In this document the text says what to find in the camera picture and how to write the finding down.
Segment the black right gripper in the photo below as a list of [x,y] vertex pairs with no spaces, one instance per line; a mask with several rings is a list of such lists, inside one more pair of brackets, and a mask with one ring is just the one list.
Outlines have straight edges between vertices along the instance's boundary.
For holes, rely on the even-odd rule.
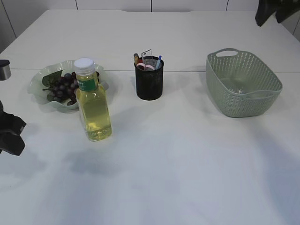
[[299,0],[259,0],[255,21],[261,27],[275,14],[277,23],[281,23],[299,10]]

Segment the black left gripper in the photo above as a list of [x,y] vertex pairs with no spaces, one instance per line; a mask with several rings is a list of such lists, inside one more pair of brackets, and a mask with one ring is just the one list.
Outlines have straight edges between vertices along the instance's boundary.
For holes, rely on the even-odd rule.
[[4,112],[0,103],[0,152],[19,156],[25,148],[21,133],[26,123],[18,116]]

